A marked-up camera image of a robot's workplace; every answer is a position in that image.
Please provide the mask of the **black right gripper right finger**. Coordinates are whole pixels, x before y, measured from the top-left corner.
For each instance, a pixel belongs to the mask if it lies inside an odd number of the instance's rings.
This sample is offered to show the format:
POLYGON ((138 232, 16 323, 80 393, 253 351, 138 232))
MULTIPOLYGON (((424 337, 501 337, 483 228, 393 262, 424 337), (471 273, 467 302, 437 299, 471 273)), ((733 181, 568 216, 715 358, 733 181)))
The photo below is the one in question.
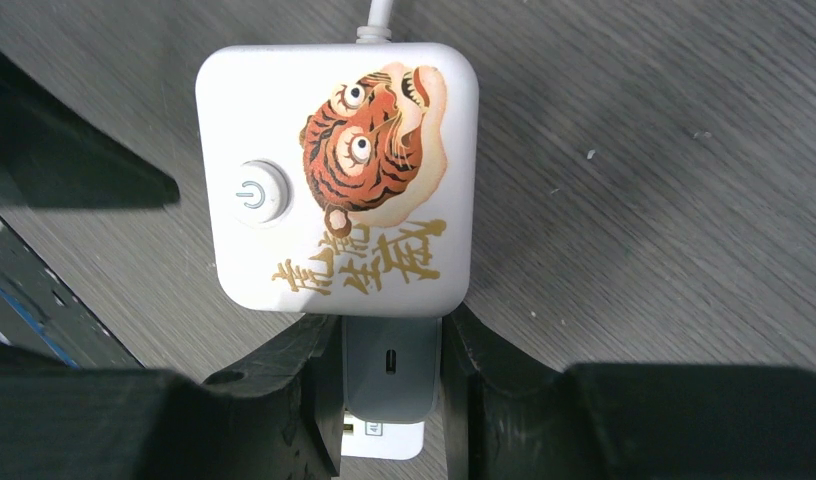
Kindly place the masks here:
POLYGON ((559 371, 459 306, 441 387, 452 479, 816 479, 816 372, 801 367, 559 371))

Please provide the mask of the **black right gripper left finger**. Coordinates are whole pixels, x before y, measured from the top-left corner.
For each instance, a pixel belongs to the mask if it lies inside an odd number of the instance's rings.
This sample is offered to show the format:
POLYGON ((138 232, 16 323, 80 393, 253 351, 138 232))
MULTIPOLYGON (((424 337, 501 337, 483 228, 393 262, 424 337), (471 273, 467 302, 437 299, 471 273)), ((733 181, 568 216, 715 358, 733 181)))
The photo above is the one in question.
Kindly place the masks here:
POLYGON ((307 314, 202 382, 0 343, 0 479, 331 479, 341 320, 307 314))

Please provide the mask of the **white charger plug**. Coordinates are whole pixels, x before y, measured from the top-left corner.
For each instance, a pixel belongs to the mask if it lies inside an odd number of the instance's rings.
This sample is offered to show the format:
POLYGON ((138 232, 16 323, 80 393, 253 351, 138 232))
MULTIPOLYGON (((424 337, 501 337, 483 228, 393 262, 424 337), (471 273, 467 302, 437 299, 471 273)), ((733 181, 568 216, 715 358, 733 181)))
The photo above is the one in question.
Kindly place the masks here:
POLYGON ((440 317, 342 318, 344 404, 369 422, 414 424, 435 409, 440 317))

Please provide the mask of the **white tiger cube socket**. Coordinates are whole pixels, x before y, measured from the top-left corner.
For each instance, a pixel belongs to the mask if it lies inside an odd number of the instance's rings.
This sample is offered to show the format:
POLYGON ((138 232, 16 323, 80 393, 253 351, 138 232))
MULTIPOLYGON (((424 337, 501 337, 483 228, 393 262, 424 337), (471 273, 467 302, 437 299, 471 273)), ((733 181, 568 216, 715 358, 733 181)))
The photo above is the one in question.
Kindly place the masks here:
POLYGON ((440 43, 237 45, 194 83, 218 283, 251 310, 441 316, 466 297, 479 82, 440 43))

